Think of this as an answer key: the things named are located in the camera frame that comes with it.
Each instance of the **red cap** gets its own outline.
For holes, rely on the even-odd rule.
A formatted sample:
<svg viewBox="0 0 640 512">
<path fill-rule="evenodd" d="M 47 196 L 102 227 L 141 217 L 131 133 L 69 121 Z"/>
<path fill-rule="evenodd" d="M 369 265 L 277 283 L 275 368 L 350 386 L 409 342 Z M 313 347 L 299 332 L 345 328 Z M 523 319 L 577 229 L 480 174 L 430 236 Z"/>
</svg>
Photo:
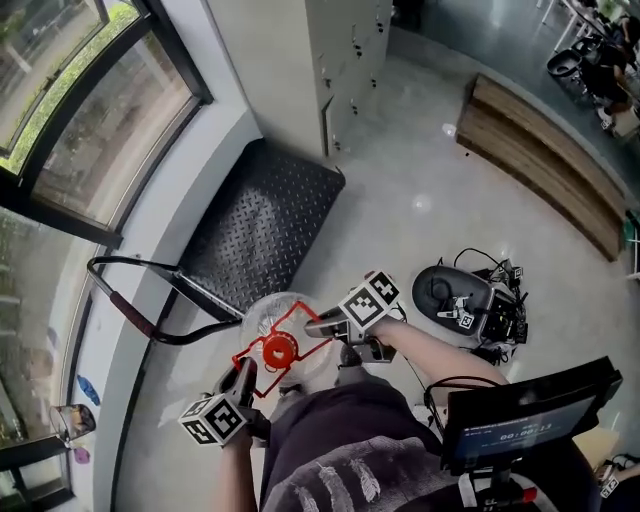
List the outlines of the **red cap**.
<svg viewBox="0 0 640 512">
<path fill-rule="evenodd" d="M 262 358 L 271 368 L 289 368 L 297 355 L 298 344 L 288 332 L 274 331 L 263 342 Z"/>
<path fill-rule="evenodd" d="M 532 503 L 538 497 L 538 489 L 535 487 L 530 487 L 529 489 L 525 489 L 522 494 L 522 503 Z"/>
</svg>

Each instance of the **person's right hand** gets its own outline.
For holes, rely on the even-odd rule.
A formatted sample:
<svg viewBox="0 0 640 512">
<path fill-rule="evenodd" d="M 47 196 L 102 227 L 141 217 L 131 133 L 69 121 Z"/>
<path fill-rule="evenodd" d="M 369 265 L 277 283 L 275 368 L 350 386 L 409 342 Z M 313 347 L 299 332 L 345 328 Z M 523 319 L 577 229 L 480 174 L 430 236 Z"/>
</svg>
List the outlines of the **person's right hand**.
<svg viewBox="0 0 640 512">
<path fill-rule="evenodd" d="M 377 321 L 371 329 L 369 329 L 368 334 L 374 336 L 380 343 L 386 345 L 387 347 L 393 347 L 393 342 L 395 340 L 394 335 L 394 326 L 396 324 L 403 323 L 401 320 L 396 320 L 390 316 L 385 316 Z"/>
</svg>

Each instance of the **hand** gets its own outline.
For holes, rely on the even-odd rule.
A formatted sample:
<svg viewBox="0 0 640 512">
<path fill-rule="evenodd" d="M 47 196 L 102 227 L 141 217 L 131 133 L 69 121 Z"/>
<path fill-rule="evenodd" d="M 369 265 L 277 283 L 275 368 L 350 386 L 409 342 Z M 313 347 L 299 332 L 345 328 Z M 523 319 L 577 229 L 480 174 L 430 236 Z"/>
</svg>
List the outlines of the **hand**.
<svg viewBox="0 0 640 512">
<path fill-rule="evenodd" d="M 393 342 L 395 340 L 393 333 L 394 325 L 399 323 L 402 322 L 395 318 L 391 318 L 390 316 L 385 316 L 373 324 L 371 329 L 369 329 L 369 334 L 374 336 L 383 345 L 393 347 Z"/>
<path fill-rule="evenodd" d="M 252 445 L 253 438 L 249 435 L 247 427 L 242 427 L 238 432 L 236 432 L 231 441 L 224 445 L 222 449 L 224 451 L 228 450 L 238 453 L 245 453 L 251 450 Z"/>
</svg>

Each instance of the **dark shorts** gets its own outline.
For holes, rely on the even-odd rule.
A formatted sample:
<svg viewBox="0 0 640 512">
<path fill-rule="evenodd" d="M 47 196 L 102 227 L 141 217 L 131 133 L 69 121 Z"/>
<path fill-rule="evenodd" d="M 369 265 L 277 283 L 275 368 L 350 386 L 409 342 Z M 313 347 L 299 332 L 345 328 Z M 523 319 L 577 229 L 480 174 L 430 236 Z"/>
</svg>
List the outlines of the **dark shorts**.
<svg viewBox="0 0 640 512">
<path fill-rule="evenodd" d="M 613 103 L 627 103 L 629 96 L 623 89 L 618 87 L 616 83 L 612 83 L 603 88 L 604 97 L 610 99 Z"/>
</svg>

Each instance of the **handle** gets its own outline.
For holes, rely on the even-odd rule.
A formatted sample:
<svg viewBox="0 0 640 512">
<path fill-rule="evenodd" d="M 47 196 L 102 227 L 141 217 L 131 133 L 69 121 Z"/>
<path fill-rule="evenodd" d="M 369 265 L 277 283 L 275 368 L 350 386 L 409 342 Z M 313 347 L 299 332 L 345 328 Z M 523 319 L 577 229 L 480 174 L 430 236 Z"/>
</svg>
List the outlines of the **handle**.
<svg viewBox="0 0 640 512">
<path fill-rule="evenodd" d="M 145 267 L 167 280 L 167 275 L 171 276 L 179 269 L 175 265 L 165 265 L 154 261 L 139 260 L 136 258 L 127 258 L 124 256 L 99 256 L 92 258 L 87 262 L 87 271 L 89 276 L 95 281 L 106 295 L 111 303 L 120 311 L 127 320 L 129 320 L 142 334 L 147 338 L 154 339 L 159 343 L 173 346 L 184 346 L 194 343 L 210 334 L 224 331 L 232 327 L 236 327 L 242 323 L 241 319 L 220 322 L 217 324 L 201 327 L 193 332 L 183 335 L 175 335 L 163 332 L 151 321 L 149 321 L 140 311 L 125 299 L 120 293 L 115 291 L 109 283 L 105 281 L 101 274 L 98 273 L 96 267 L 99 265 L 107 265 L 109 263 L 124 263 L 127 265 L 135 265 Z"/>
</svg>

